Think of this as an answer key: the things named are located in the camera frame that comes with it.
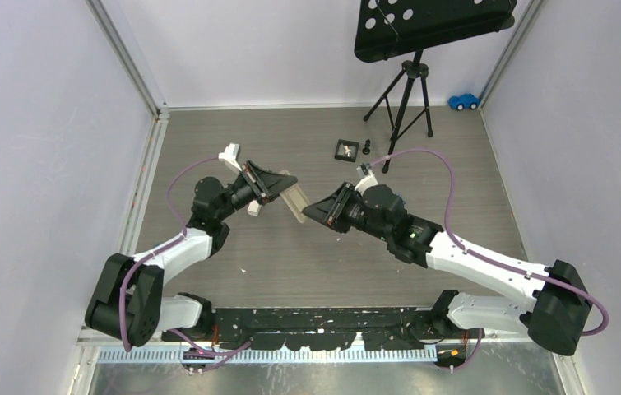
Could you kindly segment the white beige remote control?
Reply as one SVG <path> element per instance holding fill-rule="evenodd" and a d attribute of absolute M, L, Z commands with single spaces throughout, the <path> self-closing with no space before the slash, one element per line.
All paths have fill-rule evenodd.
<path fill-rule="evenodd" d="M 280 197 L 299 223 L 303 224 L 308 219 L 303 214 L 303 209 L 309 204 L 309 200 L 298 182 L 282 191 Z"/>

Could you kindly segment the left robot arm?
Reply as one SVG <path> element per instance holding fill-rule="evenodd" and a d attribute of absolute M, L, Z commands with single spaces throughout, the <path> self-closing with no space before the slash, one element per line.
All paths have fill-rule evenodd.
<path fill-rule="evenodd" d="M 213 176 L 200 179 L 191 215 L 173 238 L 145 252 L 106 259 L 85 325 L 120 340 L 125 351 L 145 345 L 158 332 L 183 330 L 195 341 L 207 339 L 214 327 L 210 302 L 187 293 L 165 297 L 165 285 L 222 249 L 230 233 L 225 219 L 251 203 L 274 202 L 297 183 L 293 175 L 264 170 L 250 160 L 229 184 Z"/>

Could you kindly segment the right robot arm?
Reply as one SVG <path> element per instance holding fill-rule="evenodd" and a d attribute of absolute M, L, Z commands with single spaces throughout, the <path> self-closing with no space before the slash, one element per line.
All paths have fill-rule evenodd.
<path fill-rule="evenodd" d="M 338 233 L 356 229 L 380 239 L 399 261 L 448 272 L 494 291 L 486 297 L 443 291 L 430 316 L 440 337 L 490 328 L 525 334 L 561 356 L 576 352 L 592 304 L 572 264 L 557 260 L 545 266 L 478 251 L 441 225 L 410 214 L 402 198 L 384 184 L 360 192 L 344 183 L 303 213 Z"/>

